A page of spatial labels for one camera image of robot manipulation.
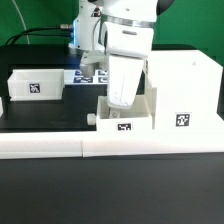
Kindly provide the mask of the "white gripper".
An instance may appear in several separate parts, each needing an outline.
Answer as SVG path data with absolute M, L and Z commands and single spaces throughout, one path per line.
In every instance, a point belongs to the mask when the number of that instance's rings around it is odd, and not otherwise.
M 139 85 L 144 60 L 141 58 L 108 56 L 107 101 L 110 118 L 120 118 L 120 109 L 130 109 Z

